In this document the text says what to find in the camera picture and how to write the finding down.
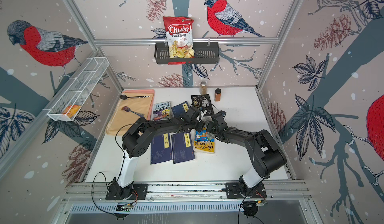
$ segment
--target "yellow label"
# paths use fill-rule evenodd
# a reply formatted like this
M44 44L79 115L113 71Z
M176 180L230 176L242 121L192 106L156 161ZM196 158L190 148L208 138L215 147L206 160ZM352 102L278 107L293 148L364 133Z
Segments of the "yellow label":
M164 136L164 148L168 148L169 147L168 133L164 134L163 136Z
M184 111L187 112L188 111L188 105L186 103L183 104L183 108L184 108Z
M185 139L185 146L186 147L190 147L191 146L191 142L189 140L189 134L188 133L184 133L184 139Z

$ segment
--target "wire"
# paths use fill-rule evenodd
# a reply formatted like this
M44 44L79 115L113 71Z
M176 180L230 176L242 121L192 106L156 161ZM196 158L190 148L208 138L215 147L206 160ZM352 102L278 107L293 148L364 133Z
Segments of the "wire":
M146 123L146 122L137 122L137 123L132 123L132 124L124 125L124 126L122 126L122 127L116 132L116 135L115 135L115 141L116 141L116 144L118 145L118 147L121 149L122 153L124 154L123 159L122 159L121 168L120 168L120 173L119 173L119 176L118 176L118 178L116 179L116 181L118 181L119 178L120 178L120 176L121 176L122 167L123 167L123 165L124 165L124 161L125 161L125 158L126 158L126 155L125 155L125 152L124 152L123 148L118 144L118 140L117 140L118 133L119 133L119 131L120 131L122 128L124 128L124 127L126 127L126 126L133 125L133 124L142 124L142 123Z
M107 188L108 188L108 185L107 185L107 178L105 177L104 173L102 173L102 172L98 172L98 173L95 175L94 179L93 179L93 182L92 182L92 187L91 187L91 198L92 198L93 204L94 204L94 205L95 205L95 207L97 207L97 209L99 209L100 211L102 211L102 212L105 212L105 213L108 213L108 214L111 214L111 215L115 216L115 214L113 214L113 213L111 213L111 212L107 212L107 211L104 211L104 210L102 210L100 207L98 207L98 206L96 205L96 203L95 203L94 199L93 199L93 184L94 184L94 182L95 182L95 179L96 179L97 175L98 175L98 174L100 174L100 173L101 173L101 174L103 174L103 176L104 176L104 180L105 180L105 185L106 185L106 186L107 186Z

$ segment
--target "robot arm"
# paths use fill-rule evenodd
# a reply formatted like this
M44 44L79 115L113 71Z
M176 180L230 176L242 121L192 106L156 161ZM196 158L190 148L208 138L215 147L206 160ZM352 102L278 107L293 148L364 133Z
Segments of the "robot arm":
M247 132L228 127L223 118L225 114L226 112L221 111L212 115L213 121L208 123L207 132L214 134L217 140L238 144L247 149L253 168L240 177L242 192L247 193L247 190L266 179L272 171L283 166L286 157L267 130ZM147 121L145 118L139 118L122 137L122 148L129 158L123 160L122 175L117 177L115 186L118 185L117 188L121 189L129 189L132 186L137 157L146 152L154 136L190 129L201 131L204 122L200 119L201 112L195 107L190 107L182 117L170 120Z

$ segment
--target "book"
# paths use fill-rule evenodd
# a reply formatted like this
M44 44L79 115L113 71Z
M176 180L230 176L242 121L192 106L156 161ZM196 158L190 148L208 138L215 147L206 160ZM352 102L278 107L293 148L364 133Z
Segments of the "book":
M170 112L170 102L169 101L162 102L162 103L156 103L153 106L152 119L154 121L169 120L170 119L169 112Z
M207 113L204 116L212 116L214 114L214 109L211 104L211 98L209 98L209 95L194 95L191 96L192 99L192 105L196 107L197 109L200 109L201 107L205 107L207 109Z
M207 128L204 127L202 131L196 131L193 145L196 150L215 153L215 135L207 132Z
M171 109L173 117L182 117L189 110L189 105L188 102L185 101L177 106L172 106Z
M155 136L151 142L151 165L172 160L169 133Z
M173 164L195 159L191 133L176 133L171 135Z

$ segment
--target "white wire basket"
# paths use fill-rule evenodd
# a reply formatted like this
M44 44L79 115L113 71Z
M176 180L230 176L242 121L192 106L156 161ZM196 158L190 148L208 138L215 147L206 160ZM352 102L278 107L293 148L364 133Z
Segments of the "white wire basket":
M89 58L84 70L77 77L71 77L72 84L47 115L54 121L73 121L108 66L105 57Z

